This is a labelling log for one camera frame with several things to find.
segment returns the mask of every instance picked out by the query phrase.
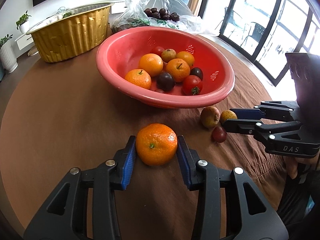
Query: gold foil container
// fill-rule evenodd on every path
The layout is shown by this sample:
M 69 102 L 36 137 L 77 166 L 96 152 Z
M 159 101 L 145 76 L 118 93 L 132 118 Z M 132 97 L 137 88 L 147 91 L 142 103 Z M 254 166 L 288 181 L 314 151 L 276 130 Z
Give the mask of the gold foil container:
M 32 35 L 46 62 L 78 56 L 107 38 L 109 11 L 113 4 L 95 3 L 64 11 L 31 27 L 27 34 Z

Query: black chair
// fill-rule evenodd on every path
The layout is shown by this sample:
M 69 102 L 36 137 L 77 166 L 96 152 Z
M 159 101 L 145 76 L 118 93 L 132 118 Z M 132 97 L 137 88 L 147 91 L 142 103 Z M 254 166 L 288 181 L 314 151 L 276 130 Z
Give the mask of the black chair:
M 265 31 L 265 27 L 263 27 L 261 24 L 259 24 L 259 23 L 256 23 L 256 22 L 251 22 L 250 23 L 250 29 L 249 29 L 249 32 L 248 32 L 248 35 L 244 38 L 244 41 L 241 43 L 241 45 L 240 45 L 240 47 L 242 47 L 242 45 L 244 44 L 244 45 L 246 45 L 247 44 L 247 40 L 248 40 L 248 38 L 250 37 L 250 38 L 252 38 L 252 39 L 254 39 L 256 42 L 258 42 L 259 43 L 259 41 L 261 40 L 261 37 L 262 37 L 262 35 L 263 35 L 263 33 L 264 33 L 264 31 Z M 270 47 L 271 47 L 271 45 L 272 45 L 272 34 L 269 34 L 268 35 L 268 38 L 267 38 L 267 44 L 265 45 L 265 46 L 263 46 L 263 49 L 264 49 L 264 53 L 262 54 L 262 56 L 261 56 L 261 58 L 260 59 L 262 59 L 264 56 L 265 56 L 265 54 L 269 51 L 269 49 L 270 49 Z
M 228 7 L 224 8 L 224 15 L 226 15 L 227 13 L 227 9 Z M 221 20 L 221 22 L 219 22 L 219 24 L 217 25 L 217 27 L 215 28 L 215 30 L 219 27 L 219 25 L 223 22 L 223 20 Z M 244 24 L 243 24 L 243 19 L 242 17 L 237 14 L 234 10 L 231 11 L 228 23 L 232 24 L 235 28 L 233 29 L 233 31 L 231 32 L 231 34 L 228 36 L 228 38 L 232 35 L 232 33 L 236 30 L 236 28 L 239 28 L 241 30 L 244 29 Z

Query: brown tablecloth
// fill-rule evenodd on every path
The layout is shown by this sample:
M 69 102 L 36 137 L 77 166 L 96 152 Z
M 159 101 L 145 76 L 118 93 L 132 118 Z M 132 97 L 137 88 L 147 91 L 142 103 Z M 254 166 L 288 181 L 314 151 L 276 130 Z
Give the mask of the brown tablecloth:
M 234 90 L 216 105 L 220 111 L 270 100 L 245 64 L 214 45 L 236 75 Z M 123 95 L 100 76 L 96 52 L 55 64 L 40 59 L 9 101 L 1 126 L 0 169 L 24 227 L 70 168 L 96 167 L 124 148 L 130 135 L 154 122 L 184 135 L 190 148 L 216 166 L 243 167 L 277 208 L 285 178 L 282 157 L 264 153 L 250 136 L 230 134 L 224 143 L 213 143 L 199 122 L 201 109 L 158 109 Z M 196 202 L 197 192 L 183 184 L 176 157 L 161 167 L 137 159 L 127 190 L 116 193 L 123 240 L 190 239 Z

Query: transparent plastic bag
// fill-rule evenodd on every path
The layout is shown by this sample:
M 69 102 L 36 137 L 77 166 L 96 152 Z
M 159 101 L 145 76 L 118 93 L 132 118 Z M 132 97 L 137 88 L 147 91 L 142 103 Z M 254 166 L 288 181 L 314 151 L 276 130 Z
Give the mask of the transparent plastic bag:
M 113 33 L 140 26 L 156 26 L 177 29 L 191 34 L 218 35 L 217 31 L 212 30 L 200 16 L 194 16 L 182 0 L 125 0 L 125 5 L 128 8 L 112 25 Z M 148 17 L 144 10 L 154 7 L 165 8 L 170 13 L 176 12 L 180 16 L 180 20 L 173 22 Z

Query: pink bowl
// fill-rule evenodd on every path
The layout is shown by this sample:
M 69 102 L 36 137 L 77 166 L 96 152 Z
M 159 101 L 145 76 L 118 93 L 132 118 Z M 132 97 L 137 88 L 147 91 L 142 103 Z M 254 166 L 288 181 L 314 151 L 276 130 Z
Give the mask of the pink bowl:
M 150 90 L 126 81 L 124 76 L 138 68 L 138 62 L 151 49 L 161 46 L 177 53 L 188 51 L 195 57 L 194 67 L 202 69 L 203 89 L 200 95 L 185 96 L 182 84 L 166 94 L 154 92 L 156 79 Z M 122 93 L 147 105 L 164 108 L 197 108 L 216 104 L 225 99 L 235 84 L 233 69 L 226 57 L 207 41 L 194 35 L 161 27 L 137 27 L 116 33 L 106 39 L 97 52 L 97 66 L 101 75 Z

